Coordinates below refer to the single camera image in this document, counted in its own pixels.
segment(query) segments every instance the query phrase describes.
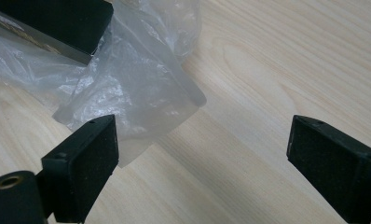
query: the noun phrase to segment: black object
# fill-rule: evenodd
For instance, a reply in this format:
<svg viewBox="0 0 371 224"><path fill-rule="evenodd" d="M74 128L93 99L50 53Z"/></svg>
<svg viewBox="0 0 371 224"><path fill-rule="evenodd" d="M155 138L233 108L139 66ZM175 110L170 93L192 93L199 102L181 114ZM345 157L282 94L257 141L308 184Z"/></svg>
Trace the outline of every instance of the black object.
<svg viewBox="0 0 371 224"><path fill-rule="evenodd" d="M371 222L370 147L320 120L294 116L287 157L347 222Z"/></svg>
<svg viewBox="0 0 371 224"><path fill-rule="evenodd" d="M114 115L93 119L42 158L36 176L0 177L0 223L84 222L118 164Z"/></svg>
<svg viewBox="0 0 371 224"><path fill-rule="evenodd" d="M113 15L104 0L0 0L0 25L42 49L88 64Z"/></svg>

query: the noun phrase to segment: wooden table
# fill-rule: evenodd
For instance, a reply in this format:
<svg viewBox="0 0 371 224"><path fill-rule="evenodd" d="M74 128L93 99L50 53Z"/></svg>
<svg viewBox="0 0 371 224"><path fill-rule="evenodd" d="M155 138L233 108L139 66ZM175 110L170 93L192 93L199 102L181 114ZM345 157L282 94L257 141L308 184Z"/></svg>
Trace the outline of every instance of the wooden table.
<svg viewBox="0 0 371 224"><path fill-rule="evenodd" d="M371 147L371 0L205 0L201 12L184 69L207 105L117 168L87 223L344 223L285 151L294 114ZM69 134L0 85L0 175L39 171Z"/></svg>

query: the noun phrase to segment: clear plastic bag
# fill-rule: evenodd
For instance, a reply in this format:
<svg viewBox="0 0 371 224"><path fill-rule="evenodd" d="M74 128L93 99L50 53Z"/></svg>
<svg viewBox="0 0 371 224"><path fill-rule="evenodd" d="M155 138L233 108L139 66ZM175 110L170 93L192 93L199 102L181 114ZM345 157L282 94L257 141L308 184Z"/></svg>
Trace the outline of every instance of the clear plastic bag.
<svg viewBox="0 0 371 224"><path fill-rule="evenodd" d="M123 167L206 99L181 68L199 36L197 0L122 0L88 67L0 29L0 80L26 89L72 131L116 114Z"/></svg>

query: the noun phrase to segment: light wood surface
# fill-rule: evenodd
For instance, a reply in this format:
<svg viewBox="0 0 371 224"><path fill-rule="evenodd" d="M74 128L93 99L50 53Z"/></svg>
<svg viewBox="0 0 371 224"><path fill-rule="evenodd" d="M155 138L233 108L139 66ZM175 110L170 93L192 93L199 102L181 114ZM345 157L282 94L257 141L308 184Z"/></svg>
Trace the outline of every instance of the light wood surface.
<svg viewBox="0 0 371 224"><path fill-rule="evenodd" d="M344 223L285 151L294 114L371 147L371 0L204 0L201 13L184 68L207 105L117 168L87 223ZM39 171L69 134L0 85L0 175Z"/></svg>

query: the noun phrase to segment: translucent plastic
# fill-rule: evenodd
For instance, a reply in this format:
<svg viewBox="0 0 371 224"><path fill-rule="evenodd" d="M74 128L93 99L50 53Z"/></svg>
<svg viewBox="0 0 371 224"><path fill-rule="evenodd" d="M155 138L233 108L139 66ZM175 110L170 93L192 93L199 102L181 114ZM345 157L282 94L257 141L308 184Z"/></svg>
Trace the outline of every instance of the translucent plastic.
<svg viewBox="0 0 371 224"><path fill-rule="evenodd" d="M0 28L0 81L26 89L72 131L116 114L121 167L206 99L181 68L199 36L199 1L115 1L88 67Z"/></svg>

